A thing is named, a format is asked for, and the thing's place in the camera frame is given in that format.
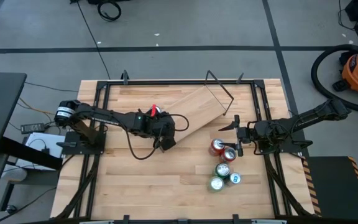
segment can lid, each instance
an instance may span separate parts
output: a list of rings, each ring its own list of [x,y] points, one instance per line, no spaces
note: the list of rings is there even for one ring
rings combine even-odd
[[[227,148],[224,150],[224,156],[228,159],[235,159],[236,158],[236,151],[233,148]]]
[[[214,190],[219,190],[223,188],[223,180],[220,177],[213,177],[211,180],[211,187]]]
[[[221,176],[227,176],[230,173],[229,165],[227,164],[218,164],[216,166],[216,172]]]
[[[239,182],[241,182],[241,175],[238,174],[238,173],[232,173],[230,175],[230,181],[233,183],[233,184],[238,184]]]
[[[221,139],[214,139],[212,145],[214,146],[215,149],[223,149],[224,145],[222,145],[223,140]]]

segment black hose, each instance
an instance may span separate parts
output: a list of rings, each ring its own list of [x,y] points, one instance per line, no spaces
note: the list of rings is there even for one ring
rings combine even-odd
[[[101,10],[102,5],[104,5],[104,4],[112,4],[114,7],[116,7],[118,9],[118,15],[116,17],[110,17],[106,12]],[[102,19],[104,19],[105,21],[108,21],[108,22],[116,21],[118,18],[121,17],[121,7],[119,7],[119,5],[115,1],[104,0],[98,4],[98,13],[99,13],[100,17],[102,17]]]
[[[342,44],[342,45],[338,45],[335,47],[331,47],[330,49],[324,51],[317,59],[316,61],[314,61],[314,64],[311,68],[311,81],[313,81],[314,86],[316,87],[316,89],[323,94],[325,97],[327,98],[333,98],[333,99],[340,99],[343,104],[352,110],[358,111],[358,105],[355,103],[351,103],[347,100],[344,100],[338,96],[336,96],[335,94],[331,93],[330,91],[328,91],[327,89],[325,89],[325,87],[320,83],[320,81],[318,80],[317,77],[317,69],[320,66],[320,63],[328,56],[331,55],[332,53],[338,52],[338,51],[342,51],[342,50],[346,50],[346,51],[350,51],[354,54],[358,54],[358,46],[355,45],[351,45],[351,44]]]

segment gray concrete floor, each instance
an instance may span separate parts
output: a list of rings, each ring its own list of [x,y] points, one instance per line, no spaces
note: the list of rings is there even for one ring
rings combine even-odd
[[[0,49],[94,47],[76,4],[69,0],[8,0],[0,7]],[[337,0],[267,0],[281,46],[327,46],[358,44],[356,34],[337,23]],[[345,6],[349,0],[343,0]],[[122,17],[103,21],[96,6],[80,2],[86,20],[100,47],[155,47],[200,45],[273,46],[262,0],[131,0],[120,2]],[[351,24],[343,16],[345,24]],[[318,51],[283,52],[298,111],[308,110],[325,99],[313,87],[310,68]],[[220,78],[281,78],[274,50],[209,50],[103,52],[103,59],[117,79],[126,69],[131,78],[203,78],[212,70]],[[330,86],[338,78],[337,56],[320,68],[320,77]],[[95,52],[0,54],[0,72],[24,72],[28,82],[77,90],[80,80],[106,79]],[[54,111],[63,99],[76,98],[26,85],[23,99],[36,108]],[[345,97],[358,103],[358,94]],[[46,122],[44,114],[17,107],[11,123]],[[22,140],[8,127],[5,136]],[[353,156],[358,162],[358,112],[345,121],[325,122],[305,130],[314,144],[311,156]],[[0,183],[0,198],[4,182]],[[11,204],[25,205],[49,187],[18,187]],[[46,220],[54,192],[2,223]]]

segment black metal frame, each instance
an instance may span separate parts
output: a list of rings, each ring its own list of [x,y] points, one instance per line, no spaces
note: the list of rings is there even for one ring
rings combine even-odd
[[[215,80],[208,80],[208,74],[212,75]],[[96,85],[96,93],[94,98],[93,106],[98,106],[99,99],[101,96],[101,92],[104,89],[104,100],[103,100],[103,109],[107,109],[108,101],[109,101],[109,92],[110,88],[114,85],[220,85],[223,87],[223,85],[250,85],[251,91],[252,91],[252,99],[254,101],[255,106],[255,113],[257,120],[262,120],[262,115],[260,114],[260,106],[259,101],[257,97],[257,87],[260,88],[261,94],[262,94],[262,101],[264,104],[264,110],[267,116],[267,119],[271,119],[270,114],[270,108],[269,103],[267,101],[267,95],[265,91],[265,85],[263,80],[218,80],[210,71],[207,73],[207,77],[205,80],[129,80],[127,77],[123,80],[117,80],[117,81],[98,81]],[[225,92],[232,98],[231,94],[223,87]],[[91,127],[94,127],[94,121],[90,124]],[[80,176],[80,185],[83,183],[86,173],[88,170],[88,164],[89,164],[89,155],[84,156],[83,165],[81,168],[81,176]],[[269,156],[264,156],[265,163],[266,160],[270,160]],[[96,167],[99,165],[100,155],[94,156],[94,163],[96,163]],[[283,172],[282,172],[282,164],[279,155],[275,155],[275,163],[277,166],[277,170],[279,173],[279,176],[281,180],[285,183]],[[277,193],[274,185],[273,179],[267,175],[268,177],[268,184],[270,189],[270,195],[272,200],[272,207],[275,217],[280,215],[280,211],[278,208],[278,200],[277,200]],[[93,208],[93,199],[94,199],[94,191],[96,188],[96,178],[97,175],[92,179],[90,187],[89,187],[89,197],[88,202],[86,204],[86,218],[91,218],[92,214],[92,208]],[[291,208],[289,206],[289,202],[286,199],[286,197],[283,195],[284,204],[285,204],[285,211],[287,215],[291,215]],[[78,201],[75,211],[74,211],[74,217],[78,218],[80,216],[80,210],[81,210],[81,199]],[[129,216],[125,216],[123,220],[115,220],[116,223],[128,223]],[[167,222],[168,220],[142,220],[142,221],[136,221],[139,223],[163,223]],[[231,220],[192,220],[192,223],[250,223],[250,219],[239,219],[238,215],[234,214],[233,219]]]

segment soda can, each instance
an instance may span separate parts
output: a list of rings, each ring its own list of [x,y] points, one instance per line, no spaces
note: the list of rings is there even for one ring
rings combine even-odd
[[[220,177],[212,177],[208,182],[208,189],[211,192],[219,192],[223,189],[224,182]]]
[[[224,145],[222,145],[223,141],[220,139],[213,139],[211,145],[209,146],[209,153],[211,156],[218,156],[224,150]]]
[[[224,179],[224,182],[227,186],[234,186],[236,184],[240,184],[241,182],[241,175],[239,173],[232,173],[229,177]]]
[[[225,177],[229,177],[230,167],[229,167],[229,165],[227,165],[225,163],[220,163],[220,164],[216,165],[213,174],[215,176],[222,178],[222,179]]]
[[[236,157],[236,150],[231,147],[227,147],[224,152],[221,153],[219,160],[221,162],[232,162],[234,159],[236,159]]]

